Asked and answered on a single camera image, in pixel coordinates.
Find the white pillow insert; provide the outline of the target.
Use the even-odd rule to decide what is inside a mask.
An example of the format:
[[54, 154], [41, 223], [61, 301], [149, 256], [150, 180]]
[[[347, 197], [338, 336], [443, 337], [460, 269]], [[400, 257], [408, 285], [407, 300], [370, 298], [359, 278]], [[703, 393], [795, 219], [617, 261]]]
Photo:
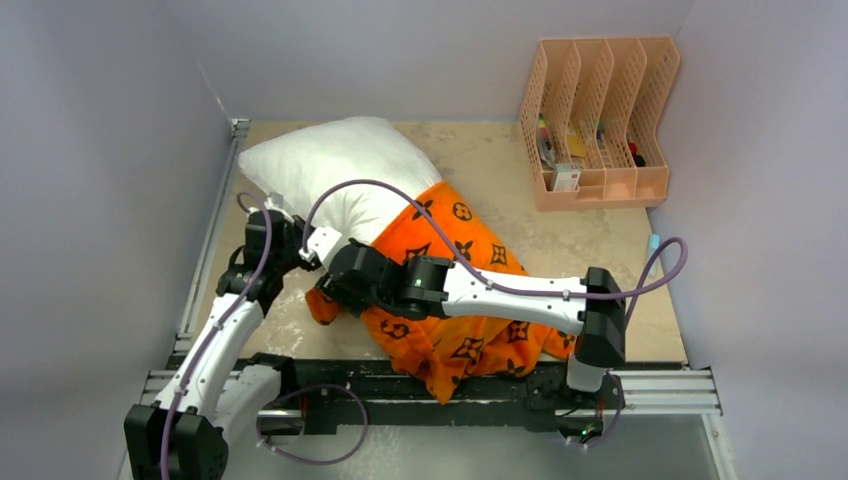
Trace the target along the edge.
[[[442, 181], [425, 155], [388, 120], [349, 117], [298, 129], [239, 155], [242, 174], [283, 208], [305, 218], [328, 189], [350, 180], [377, 180], [416, 198]], [[363, 243], [373, 242], [409, 205], [395, 193], [352, 185], [331, 194], [313, 218]]]

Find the orange patterned pillowcase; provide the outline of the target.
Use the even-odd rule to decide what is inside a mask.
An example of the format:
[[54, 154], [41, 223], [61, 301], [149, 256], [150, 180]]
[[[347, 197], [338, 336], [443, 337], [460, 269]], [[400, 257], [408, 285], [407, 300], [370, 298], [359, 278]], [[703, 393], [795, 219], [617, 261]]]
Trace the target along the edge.
[[[333, 193], [313, 222], [374, 246], [397, 263], [415, 256], [464, 257], [476, 268], [525, 274], [505, 243], [447, 181], [422, 191], [411, 206], [384, 188], [350, 186]], [[575, 337], [554, 328], [490, 316], [407, 320], [378, 307], [359, 316], [392, 368], [426, 385], [440, 403], [470, 377], [529, 374], [543, 354], [565, 359]]]

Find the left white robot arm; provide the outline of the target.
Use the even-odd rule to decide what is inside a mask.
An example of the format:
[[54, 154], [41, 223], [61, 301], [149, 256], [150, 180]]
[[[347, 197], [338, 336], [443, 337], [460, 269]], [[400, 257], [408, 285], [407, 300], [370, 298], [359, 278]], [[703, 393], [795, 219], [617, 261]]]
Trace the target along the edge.
[[267, 316], [295, 269], [316, 263], [300, 255], [305, 222], [271, 210], [252, 211], [243, 245], [219, 277], [209, 317], [176, 374], [148, 405], [132, 406], [124, 420], [134, 479], [220, 479], [230, 442], [260, 407], [284, 409], [297, 399], [298, 382], [274, 356], [246, 367], [226, 383], [247, 340]]

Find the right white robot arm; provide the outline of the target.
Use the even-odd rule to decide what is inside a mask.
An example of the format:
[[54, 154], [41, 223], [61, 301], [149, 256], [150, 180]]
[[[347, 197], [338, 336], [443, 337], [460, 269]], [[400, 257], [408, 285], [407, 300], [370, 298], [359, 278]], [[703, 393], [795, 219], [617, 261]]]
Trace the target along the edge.
[[299, 255], [325, 269], [320, 288], [354, 315], [377, 307], [407, 320], [491, 316], [574, 336], [561, 392], [576, 407], [596, 399], [607, 372], [625, 362], [621, 297], [589, 290], [592, 279], [607, 278], [600, 269], [539, 278], [477, 269], [462, 256], [397, 263], [369, 245], [341, 241], [311, 241]]

